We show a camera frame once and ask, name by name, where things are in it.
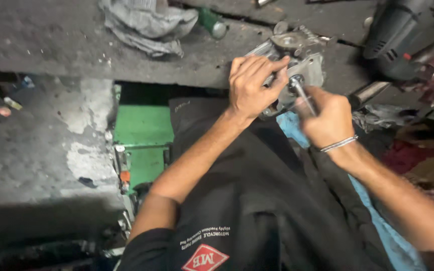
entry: right hand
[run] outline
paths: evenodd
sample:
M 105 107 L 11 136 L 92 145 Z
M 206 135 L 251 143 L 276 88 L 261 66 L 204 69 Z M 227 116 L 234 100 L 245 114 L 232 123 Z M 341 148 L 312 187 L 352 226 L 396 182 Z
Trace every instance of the right hand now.
M 322 149 L 354 136 L 351 105 L 345 96 L 313 86 L 306 87 L 306 92 L 313 98 L 319 115 L 306 118 L 309 114 L 306 114 L 307 107 L 302 98 L 296 100 L 296 110 L 301 118 L 304 116 L 301 120 L 302 131 L 316 147 Z

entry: concrete floor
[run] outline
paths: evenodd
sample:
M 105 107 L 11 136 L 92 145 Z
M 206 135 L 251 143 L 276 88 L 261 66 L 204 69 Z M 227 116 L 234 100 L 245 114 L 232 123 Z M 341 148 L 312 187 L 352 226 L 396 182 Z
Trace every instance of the concrete floor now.
M 0 119 L 1 248 L 96 238 L 123 210 L 105 140 L 117 105 L 112 81 L 32 78 L 35 88 L 14 96 L 24 108 Z

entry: metal bangle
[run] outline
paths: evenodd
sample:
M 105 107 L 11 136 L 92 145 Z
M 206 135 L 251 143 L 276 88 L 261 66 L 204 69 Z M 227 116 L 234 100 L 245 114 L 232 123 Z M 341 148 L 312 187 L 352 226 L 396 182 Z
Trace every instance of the metal bangle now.
M 357 136 L 357 135 L 354 135 L 354 136 L 351 137 L 351 138 L 344 139 L 344 140 L 341 140 L 341 141 L 338 142 L 338 143 L 334 143 L 334 144 L 332 144 L 332 145 L 329 145 L 329 146 L 327 146 L 327 147 L 324 147 L 324 148 L 322 148 L 322 149 L 320 150 L 320 152 L 328 152 L 328 151 L 330 151 L 330 150 L 332 150 L 332 149 L 342 147 L 342 146 L 344 146 L 344 145 L 346 145 L 346 144 L 349 144 L 349 143 L 353 142 L 353 141 L 356 140 L 356 139 L 358 139 L 358 136 Z

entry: forearm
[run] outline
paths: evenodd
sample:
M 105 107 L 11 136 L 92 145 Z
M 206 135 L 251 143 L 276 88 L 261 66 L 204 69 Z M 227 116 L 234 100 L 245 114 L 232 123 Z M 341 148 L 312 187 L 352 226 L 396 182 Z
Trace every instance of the forearm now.
M 150 193 L 182 203 L 217 157 L 251 122 L 252 119 L 226 110 L 204 136 L 155 180 Z
M 418 249 L 434 251 L 434 201 L 386 168 L 358 143 L 342 148 L 330 153 L 336 164 L 358 178 L 400 219 Z
M 154 181 L 135 218 L 128 241 L 154 228 L 173 229 L 178 205 L 251 122 L 252 119 L 226 110 L 209 131 Z

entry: green bottle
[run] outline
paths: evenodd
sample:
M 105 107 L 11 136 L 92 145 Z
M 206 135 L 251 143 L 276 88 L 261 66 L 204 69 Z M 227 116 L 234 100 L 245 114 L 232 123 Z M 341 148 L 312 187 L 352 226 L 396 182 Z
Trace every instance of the green bottle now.
M 213 13 L 208 8 L 198 8 L 199 11 L 199 24 L 201 24 L 210 35 L 216 39 L 220 40 L 225 37 L 227 33 L 227 26 L 221 21 L 220 16 Z

